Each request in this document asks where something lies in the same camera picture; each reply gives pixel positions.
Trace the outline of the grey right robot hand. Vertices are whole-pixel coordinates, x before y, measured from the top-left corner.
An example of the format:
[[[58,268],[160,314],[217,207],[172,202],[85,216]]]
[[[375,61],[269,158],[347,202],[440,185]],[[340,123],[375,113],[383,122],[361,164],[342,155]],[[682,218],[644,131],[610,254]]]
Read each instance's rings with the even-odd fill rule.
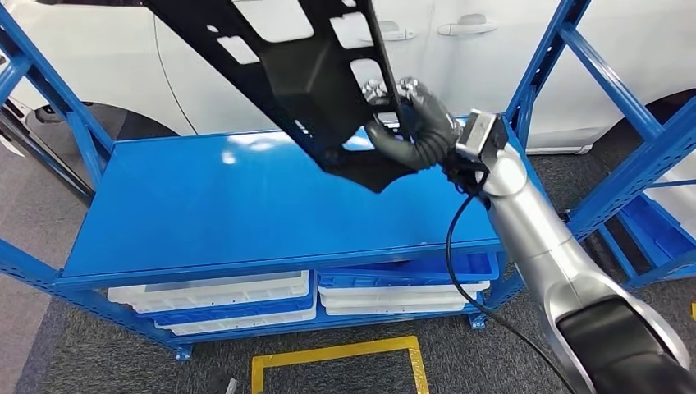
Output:
[[[398,140],[376,117],[364,126],[365,132],[373,147],[386,157],[415,171],[429,169],[454,149],[462,127],[425,83],[406,77],[398,86],[400,96],[411,107],[414,142]]]

